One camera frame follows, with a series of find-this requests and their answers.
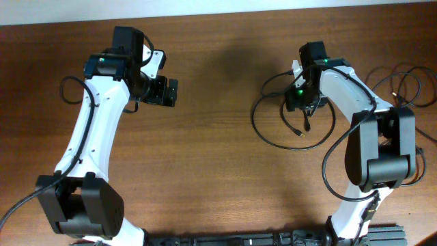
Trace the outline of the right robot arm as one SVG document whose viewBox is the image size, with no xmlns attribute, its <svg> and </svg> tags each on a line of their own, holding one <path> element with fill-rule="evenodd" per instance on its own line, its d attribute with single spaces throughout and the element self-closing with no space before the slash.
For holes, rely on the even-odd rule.
<svg viewBox="0 0 437 246">
<path fill-rule="evenodd" d="M 415 116 L 394 107 L 370 90 L 343 58 L 330 58 L 321 41 L 299 49 L 292 64 L 295 77 L 285 93 L 288 111 L 312 115 L 320 105 L 336 105 L 350 123 L 345 169 L 349 185 L 322 230 L 294 230 L 292 245 L 407 245 L 398 225 L 370 227 L 381 203 L 416 173 Z"/>
</svg>

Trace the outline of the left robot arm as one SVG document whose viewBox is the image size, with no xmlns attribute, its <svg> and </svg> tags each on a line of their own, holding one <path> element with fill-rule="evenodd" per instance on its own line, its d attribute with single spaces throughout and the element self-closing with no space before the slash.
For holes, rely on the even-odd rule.
<svg viewBox="0 0 437 246">
<path fill-rule="evenodd" d="M 51 175 L 36 182 L 38 201 L 56 234 L 103 245 L 145 245 L 147 232 L 124 215 L 109 184 L 117 125 L 133 102 L 173 107 L 178 81 L 160 76 L 166 56 L 134 27 L 116 26 L 111 47 L 89 57 L 84 93 L 70 142 Z"/>
</svg>

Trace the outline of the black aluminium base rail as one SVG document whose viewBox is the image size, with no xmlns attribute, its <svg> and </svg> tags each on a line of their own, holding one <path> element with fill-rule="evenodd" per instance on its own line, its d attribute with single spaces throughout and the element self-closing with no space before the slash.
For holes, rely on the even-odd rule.
<svg viewBox="0 0 437 246">
<path fill-rule="evenodd" d="M 360 238 L 336 238 L 327 230 L 294 230 L 266 234 L 234 234 L 227 236 L 148 237 L 138 243 L 145 246 L 407 246 L 402 226 L 370 228 Z"/>
</svg>

